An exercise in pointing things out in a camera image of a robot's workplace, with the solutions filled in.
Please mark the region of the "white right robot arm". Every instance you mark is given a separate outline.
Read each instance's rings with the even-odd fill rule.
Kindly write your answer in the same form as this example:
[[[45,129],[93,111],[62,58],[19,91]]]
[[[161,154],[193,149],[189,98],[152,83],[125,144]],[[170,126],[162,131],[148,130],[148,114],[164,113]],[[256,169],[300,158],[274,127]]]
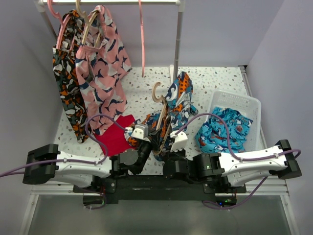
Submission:
[[[172,152],[163,166],[163,175],[170,179],[195,183],[217,183],[223,192],[242,187],[258,178],[277,176],[279,179],[297,178],[302,175],[294,150],[288,140],[275,146],[251,152],[201,153],[191,160],[185,151]]]

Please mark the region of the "navy orange pirate shorts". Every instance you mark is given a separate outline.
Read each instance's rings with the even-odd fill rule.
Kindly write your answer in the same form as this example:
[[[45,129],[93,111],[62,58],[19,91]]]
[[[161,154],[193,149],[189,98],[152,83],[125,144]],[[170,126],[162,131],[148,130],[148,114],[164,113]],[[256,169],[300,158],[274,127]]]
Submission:
[[[174,142],[170,134],[185,125],[191,115],[198,113],[197,108],[191,104],[192,94],[192,80],[186,72],[182,71],[171,84],[165,96],[167,106],[160,127],[157,128],[157,124],[161,111],[147,114],[143,121],[136,120],[131,124],[131,127],[136,124],[146,124],[148,126],[149,140],[157,143],[156,150],[153,151],[156,160],[164,161],[166,155],[170,152],[171,145]]]

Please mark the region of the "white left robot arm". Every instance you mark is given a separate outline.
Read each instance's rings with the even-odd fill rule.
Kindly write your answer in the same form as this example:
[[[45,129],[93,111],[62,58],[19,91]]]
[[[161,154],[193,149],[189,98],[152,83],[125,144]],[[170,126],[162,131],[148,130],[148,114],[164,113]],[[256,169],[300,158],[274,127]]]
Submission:
[[[151,151],[152,145],[143,141],[136,150],[128,149],[103,160],[69,154],[60,151],[57,144],[48,144],[28,152],[22,183],[42,185],[55,181],[96,192],[104,178],[140,174]]]

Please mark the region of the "beige wooden hanger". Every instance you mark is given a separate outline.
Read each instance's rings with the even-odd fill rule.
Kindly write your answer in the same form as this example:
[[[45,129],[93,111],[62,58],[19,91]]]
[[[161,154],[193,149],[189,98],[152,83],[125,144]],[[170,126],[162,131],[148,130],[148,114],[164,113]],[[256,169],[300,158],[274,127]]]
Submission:
[[[153,150],[153,154],[154,155],[158,155],[162,152],[164,146],[165,146],[165,143],[166,143],[166,140],[168,138],[168,135],[169,135],[169,131],[170,131],[170,124],[166,124],[166,121],[167,120],[170,120],[167,113],[168,113],[168,104],[167,104],[167,100],[165,99],[165,97],[163,95],[157,97],[156,96],[156,89],[157,87],[159,87],[161,85],[160,82],[156,82],[154,85],[153,85],[153,88],[152,88],[152,99],[154,102],[156,103],[162,103],[163,104],[163,107],[162,107],[162,110],[160,112],[160,116],[159,116],[159,119],[158,119],[158,122],[157,122],[157,126],[156,126],[156,130],[158,131],[160,129],[160,126],[161,126],[161,122],[162,120],[164,119],[165,117],[165,120],[164,120],[164,127],[166,127],[166,132],[165,132],[165,135],[164,135],[164,138],[163,138],[163,142],[161,144],[161,146],[159,147],[159,150],[156,151],[156,150]]]

